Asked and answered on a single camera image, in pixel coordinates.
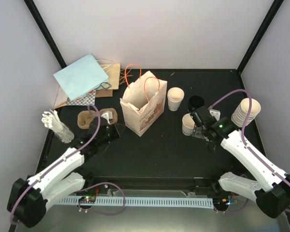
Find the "white paper coffee cup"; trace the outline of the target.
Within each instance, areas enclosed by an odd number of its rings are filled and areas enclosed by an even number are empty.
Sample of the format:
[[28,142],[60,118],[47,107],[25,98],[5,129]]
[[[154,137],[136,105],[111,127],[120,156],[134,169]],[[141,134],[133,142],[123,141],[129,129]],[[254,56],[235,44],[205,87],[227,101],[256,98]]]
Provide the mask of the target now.
[[194,121],[190,115],[190,113],[185,114],[182,117],[182,133],[186,136],[191,136],[194,130]]

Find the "cream bear paper bag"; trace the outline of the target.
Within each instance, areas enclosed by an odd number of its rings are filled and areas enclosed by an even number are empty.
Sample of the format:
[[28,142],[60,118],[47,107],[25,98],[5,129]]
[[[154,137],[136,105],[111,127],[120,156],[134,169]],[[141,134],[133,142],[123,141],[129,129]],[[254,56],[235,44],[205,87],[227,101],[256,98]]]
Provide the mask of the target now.
[[125,125],[141,137],[164,112],[167,81],[158,79],[150,71],[130,82],[125,69],[124,77],[127,87],[120,105]]

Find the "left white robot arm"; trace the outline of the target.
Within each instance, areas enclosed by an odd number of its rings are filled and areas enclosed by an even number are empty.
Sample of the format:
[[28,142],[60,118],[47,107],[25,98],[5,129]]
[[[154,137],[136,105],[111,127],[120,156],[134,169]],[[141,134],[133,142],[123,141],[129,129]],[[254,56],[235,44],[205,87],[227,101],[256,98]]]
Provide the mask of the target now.
[[101,146],[120,138],[124,128],[110,123],[106,115],[96,117],[57,160],[27,180],[16,180],[7,205],[12,223],[32,228],[59,200],[75,192],[91,192],[93,174],[83,167],[84,163],[97,155]]

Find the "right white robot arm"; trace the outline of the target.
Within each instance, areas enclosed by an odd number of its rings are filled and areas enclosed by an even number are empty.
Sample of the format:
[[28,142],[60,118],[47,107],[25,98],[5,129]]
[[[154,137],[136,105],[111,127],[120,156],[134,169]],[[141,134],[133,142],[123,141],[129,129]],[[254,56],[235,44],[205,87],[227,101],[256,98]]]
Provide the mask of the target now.
[[213,146],[220,145],[253,175],[254,180],[223,174],[210,182],[211,191],[220,195],[234,192],[255,202],[271,218],[277,218],[290,206],[290,174],[269,161],[228,118],[220,120],[202,106],[190,113],[202,136]]

